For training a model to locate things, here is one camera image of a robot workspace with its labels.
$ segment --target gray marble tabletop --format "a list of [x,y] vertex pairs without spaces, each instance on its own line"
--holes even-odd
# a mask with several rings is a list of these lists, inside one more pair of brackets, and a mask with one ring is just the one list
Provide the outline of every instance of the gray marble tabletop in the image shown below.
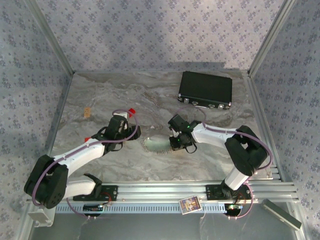
[[[223,128],[247,125],[259,136],[241,72],[210,74],[233,79],[232,106],[229,110],[205,109],[206,123]],[[90,173],[103,182],[223,180],[233,168],[230,156],[223,148],[202,143],[194,154],[180,150],[167,155],[157,155],[143,148],[142,140],[171,134],[168,121],[185,106],[177,100],[181,77],[182,72],[75,74],[52,156],[83,144],[86,137],[108,126],[113,110],[134,108],[142,131],[140,139],[125,142],[122,150],[89,162],[73,176]],[[85,107],[91,108],[89,118],[84,117]],[[188,121],[203,118],[193,108],[180,114]],[[268,174],[269,169],[262,170],[254,178],[265,179]]]

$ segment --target blue floral wallpaper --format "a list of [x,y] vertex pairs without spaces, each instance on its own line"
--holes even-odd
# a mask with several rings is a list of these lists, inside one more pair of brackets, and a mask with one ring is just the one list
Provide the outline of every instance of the blue floral wallpaper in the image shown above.
[[24,1],[2,0],[0,9],[0,239],[11,240],[70,79]]
[[249,68],[284,0],[38,0],[75,71]]
[[320,239],[320,2],[298,0],[254,76],[285,172]]

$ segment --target metal base plate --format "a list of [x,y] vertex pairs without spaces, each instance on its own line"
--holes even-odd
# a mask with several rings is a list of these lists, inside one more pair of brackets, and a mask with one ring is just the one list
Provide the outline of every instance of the metal base plate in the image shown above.
[[[206,185],[206,199],[211,200],[224,200],[224,195],[222,193],[221,184]],[[238,190],[234,191],[234,200],[250,200],[252,197],[250,195],[249,188],[246,185],[241,185]]]
[[79,195],[74,196],[73,201],[82,202],[106,202],[111,197],[111,201],[115,202],[118,196],[118,186],[117,185],[102,185],[101,193],[98,197],[93,197],[91,195]]

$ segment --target red cap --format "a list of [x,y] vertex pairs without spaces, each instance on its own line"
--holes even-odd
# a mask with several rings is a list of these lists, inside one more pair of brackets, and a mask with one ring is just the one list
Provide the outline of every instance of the red cap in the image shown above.
[[130,109],[129,109],[129,112],[135,114],[135,113],[136,113],[136,110],[134,110],[133,108],[130,108]]

